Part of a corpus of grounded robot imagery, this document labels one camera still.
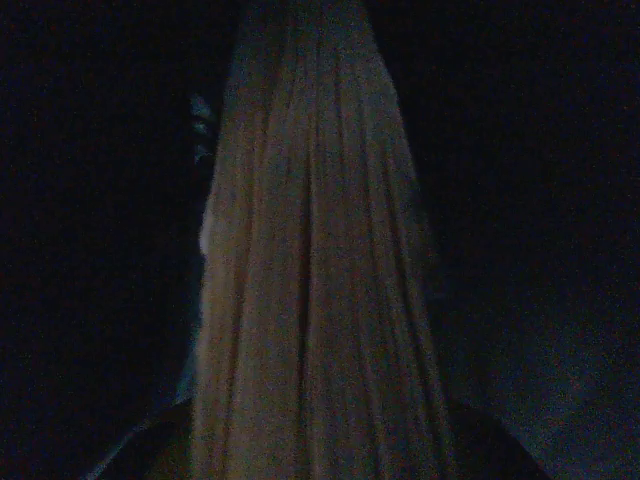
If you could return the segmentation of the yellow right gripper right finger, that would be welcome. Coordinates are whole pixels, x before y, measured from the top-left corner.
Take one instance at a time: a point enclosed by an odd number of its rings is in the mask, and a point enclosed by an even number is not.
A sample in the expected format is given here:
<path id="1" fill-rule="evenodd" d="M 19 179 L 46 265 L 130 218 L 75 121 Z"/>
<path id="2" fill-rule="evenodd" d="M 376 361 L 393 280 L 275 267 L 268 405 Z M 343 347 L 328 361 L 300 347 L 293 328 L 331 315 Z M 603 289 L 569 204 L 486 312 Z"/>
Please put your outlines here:
<path id="1" fill-rule="evenodd" d="M 448 410 L 459 479 L 550 480 L 499 420 L 455 400 Z"/>

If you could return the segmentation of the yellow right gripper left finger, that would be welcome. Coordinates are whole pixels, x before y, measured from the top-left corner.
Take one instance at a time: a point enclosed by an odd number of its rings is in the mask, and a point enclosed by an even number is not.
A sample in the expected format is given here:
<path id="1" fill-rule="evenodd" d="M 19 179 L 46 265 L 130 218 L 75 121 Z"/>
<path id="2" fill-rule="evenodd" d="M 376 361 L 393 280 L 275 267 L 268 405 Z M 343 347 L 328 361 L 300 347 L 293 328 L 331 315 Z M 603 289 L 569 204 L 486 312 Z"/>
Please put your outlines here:
<path id="1" fill-rule="evenodd" d="M 125 435 L 85 479 L 191 479 L 192 400 L 146 419 Z"/>

